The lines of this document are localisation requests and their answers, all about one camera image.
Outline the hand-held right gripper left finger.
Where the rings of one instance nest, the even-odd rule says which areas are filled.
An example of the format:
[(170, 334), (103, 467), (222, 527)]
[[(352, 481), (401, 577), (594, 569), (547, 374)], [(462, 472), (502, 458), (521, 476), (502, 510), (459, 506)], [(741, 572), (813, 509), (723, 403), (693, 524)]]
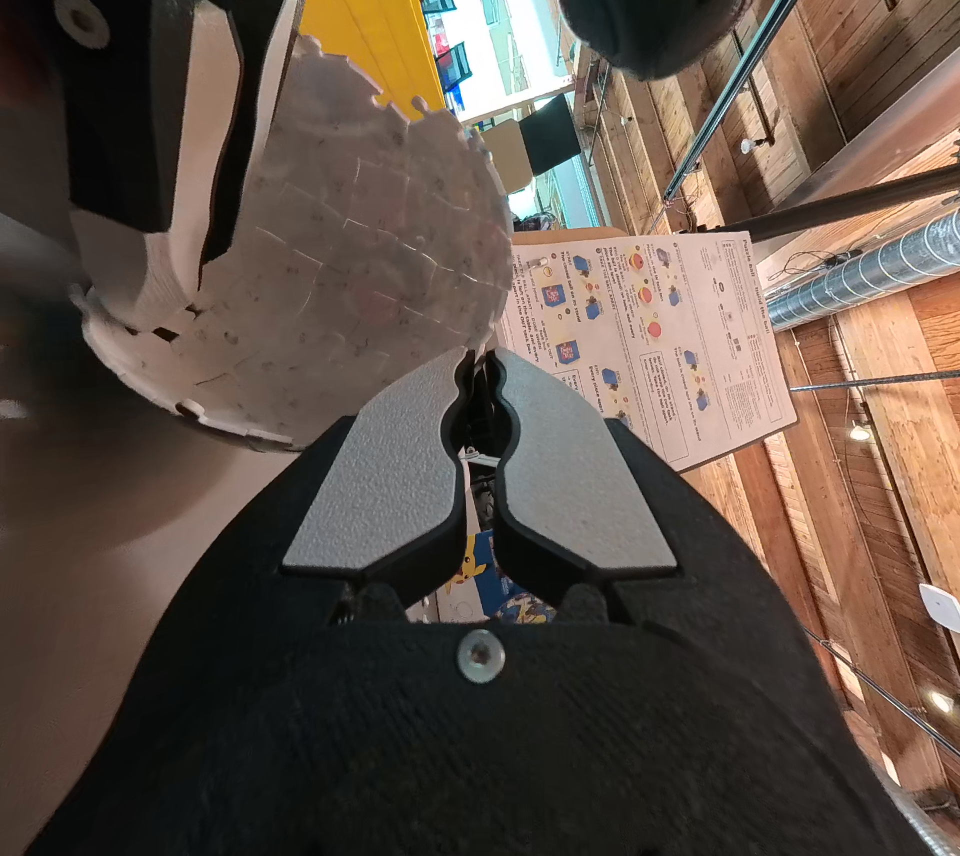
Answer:
[(474, 351), (454, 348), (361, 408), (282, 559), (286, 571), (390, 586), (404, 607), (466, 552), (459, 420)]

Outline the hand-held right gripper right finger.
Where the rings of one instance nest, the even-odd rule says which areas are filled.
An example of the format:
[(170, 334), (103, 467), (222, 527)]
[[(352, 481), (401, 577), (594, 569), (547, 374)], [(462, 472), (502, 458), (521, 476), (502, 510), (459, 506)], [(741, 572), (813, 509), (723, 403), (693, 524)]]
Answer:
[(570, 588), (672, 576), (678, 562), (607, 421), (576, 390), (502, 348), (486, 379), (503, 452), (494, 553), (552, 607)]

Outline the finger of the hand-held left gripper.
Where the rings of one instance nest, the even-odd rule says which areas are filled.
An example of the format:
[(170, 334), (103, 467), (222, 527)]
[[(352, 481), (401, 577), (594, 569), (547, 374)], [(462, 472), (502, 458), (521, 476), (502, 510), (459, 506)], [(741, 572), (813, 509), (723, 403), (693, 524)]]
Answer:
[(201, 266), (226, 254), (234, 241), (244, 194), (276, 113), (299, 5), (300, 0), (232, 0), (226, 11), (239, 83), (215, 170)]
[(126, 327), (161, 327), (198, 295), (214, 178), (240, 82), (230, 17), (204, 0), (195, 9), (191, 31), (170, 228), (143, 233), (102, 214), (71, 213), (95, 298)]

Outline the partly built puzzle ball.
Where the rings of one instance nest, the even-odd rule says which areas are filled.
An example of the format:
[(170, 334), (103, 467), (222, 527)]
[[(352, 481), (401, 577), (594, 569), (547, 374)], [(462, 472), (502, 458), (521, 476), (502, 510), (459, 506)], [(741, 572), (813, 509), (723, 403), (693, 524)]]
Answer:
[(479, 350), (512, 286), (509, 208), (481, 138), (416, 97), (409, 120), (317, 40), (294, 43), (233, 242), (151, 330), (94, 289), (98, 361), (201, 430), (297, 452), (407, 373)]

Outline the colourful puzzle box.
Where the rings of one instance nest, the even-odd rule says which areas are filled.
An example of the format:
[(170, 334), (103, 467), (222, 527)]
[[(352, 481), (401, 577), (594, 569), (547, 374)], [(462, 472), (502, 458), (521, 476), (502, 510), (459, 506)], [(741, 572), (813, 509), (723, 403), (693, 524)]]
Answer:
[(489, 530), (466, 539), (462, 565), (436, 593), (438, 621), (475, 624), (540, 625), (551, 622), (554, 607), (514, 582), (498, 563)]

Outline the yellow plastic bin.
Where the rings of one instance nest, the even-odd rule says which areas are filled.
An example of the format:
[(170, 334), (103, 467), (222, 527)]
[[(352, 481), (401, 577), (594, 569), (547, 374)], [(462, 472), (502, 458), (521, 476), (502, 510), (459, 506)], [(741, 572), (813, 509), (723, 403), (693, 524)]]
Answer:
[(378, 101), (409, 119), (414, 99), (447, 109), (421, 0), (305, 0), (299, 31), (347, 57), (379, 87)]

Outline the white instruction sheet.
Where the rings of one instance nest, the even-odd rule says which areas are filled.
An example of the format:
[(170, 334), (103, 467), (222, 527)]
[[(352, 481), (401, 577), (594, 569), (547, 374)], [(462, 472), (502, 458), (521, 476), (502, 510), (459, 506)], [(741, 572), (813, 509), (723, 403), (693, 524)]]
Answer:
[(746, 232), (512, 247), (502, 346), (685, 471), (796, 424)]

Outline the tan square panel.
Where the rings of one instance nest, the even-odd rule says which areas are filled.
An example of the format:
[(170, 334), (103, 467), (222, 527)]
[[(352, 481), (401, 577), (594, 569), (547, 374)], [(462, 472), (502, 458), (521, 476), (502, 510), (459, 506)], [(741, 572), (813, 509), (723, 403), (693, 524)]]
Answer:
[(481, 136), (505, 195), (524, 190), (533, 182), (533, 168), (516, 119), (484, 129)]

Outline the black square panel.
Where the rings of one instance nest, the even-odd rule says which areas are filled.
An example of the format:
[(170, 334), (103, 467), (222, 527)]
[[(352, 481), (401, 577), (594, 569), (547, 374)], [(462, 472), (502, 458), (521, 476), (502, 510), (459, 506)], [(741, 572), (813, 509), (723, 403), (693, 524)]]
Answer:
[(578, 130), (570, 103), (557, 94), (518, 122), (534, 177), (542, 176), (581, 154)]

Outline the thin steel tension rod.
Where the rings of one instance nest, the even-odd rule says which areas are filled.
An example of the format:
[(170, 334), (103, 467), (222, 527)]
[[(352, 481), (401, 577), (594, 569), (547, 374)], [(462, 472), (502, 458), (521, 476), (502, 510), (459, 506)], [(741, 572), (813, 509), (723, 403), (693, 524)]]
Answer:
[(898, 713), (900, 713), (904, 718), (909, 720), (914, 726), (920, 729), (937, 747), (946, 751), (955, 760), (959, 760), (959, 748), (950, 742), (944, 735), (942, 735), (934, 726), (927, 722), (926, 718), (919, 715), (917, 711), (911, 709), (894, 694), (888, 692), (888, 690), (883, 688), (879, 683), (875, 682), (867, 673), (859, 670), (850, 658), (843, 655), (839, 649), (827, 639), (821, 637), (805, 625), (802, 625), (801, 628), (814, 643), (826, 651), (841, 665), (846, 667), (846, 670), (856, 677), (858, 682), (866, 684), (873, 693), (879, 695), (887, 704), (893, 706)]
[(911, 373), (902, 375), (891, 375), (884, 377), (871, 377), (864, 379), (853, 379), (839, 382), (822, 382), (802, 385), (793, 385), (789, 387), (791, 394), (801, 393), (819, 393), (832, 390), (861, 390), (876, 387), (910, 385), (926, 382), (948, 382), (958, 380), (960, 372), (958, 369), (938, 370), (932, 372)]

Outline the white ceiling device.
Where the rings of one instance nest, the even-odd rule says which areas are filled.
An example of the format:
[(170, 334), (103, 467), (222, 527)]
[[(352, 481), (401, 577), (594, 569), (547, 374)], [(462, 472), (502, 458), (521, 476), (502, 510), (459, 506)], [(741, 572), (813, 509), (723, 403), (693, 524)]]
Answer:
[(920, 583), (918, 593), (930, 619), (950, 633), (959, 634), (959, 599), (952, 593), (928, 583)]

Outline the black table lamp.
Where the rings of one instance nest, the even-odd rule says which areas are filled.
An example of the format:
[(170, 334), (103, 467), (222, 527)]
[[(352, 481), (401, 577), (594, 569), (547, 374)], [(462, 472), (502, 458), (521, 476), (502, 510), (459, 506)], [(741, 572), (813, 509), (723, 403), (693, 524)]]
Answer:
[(913, 174), (873, 187), (813, 200), (762, 216), (714, 228), (713, 232), (746, 232), (756, 243), (819, 226), (841, 223), (893, 207), (956, 193), (959, 165)]

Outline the silver ventilation duct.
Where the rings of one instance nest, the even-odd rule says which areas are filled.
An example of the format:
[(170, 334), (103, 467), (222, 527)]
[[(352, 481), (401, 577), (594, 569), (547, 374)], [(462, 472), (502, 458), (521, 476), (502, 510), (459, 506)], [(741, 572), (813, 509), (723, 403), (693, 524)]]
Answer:
[(917, 804), (912, 796), (906, 792), (889, 775), (875, 767), (877, 780), (887, 796), (893, 802), (896, 810), (901, 814), (914, 834), (920, 840), (923, 853), (926, 855), (958, 855), (958, 845), (949, 835), (937, 825), (933, 819)]
[(774, 331), (856, 308), (959, 271), (959, 211), (841, 262), (767, 301)]

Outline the metal ceiling rail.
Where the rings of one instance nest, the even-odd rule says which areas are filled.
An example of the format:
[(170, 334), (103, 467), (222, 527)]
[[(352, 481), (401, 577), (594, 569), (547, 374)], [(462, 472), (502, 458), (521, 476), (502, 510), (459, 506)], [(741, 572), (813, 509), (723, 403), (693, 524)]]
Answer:
[(772, 41), (779, 33), (787, 17), (796, 7), (798, 0), (774, 0), (766, 16), (759, 24), (756, 33), (744, 49), (734, 71), (726, 82), (721, 94), (709, 110), (703, 124), (697, 131), (687, 153), (682, 158), (667, 185), (662, 201), (670, 203), (677, 196), (683, 182), (693, 171), (694, 165), (701, 160), (714, 133), (722, 124), (742, 86), (747, 82), (757, 65), (766, 55)]

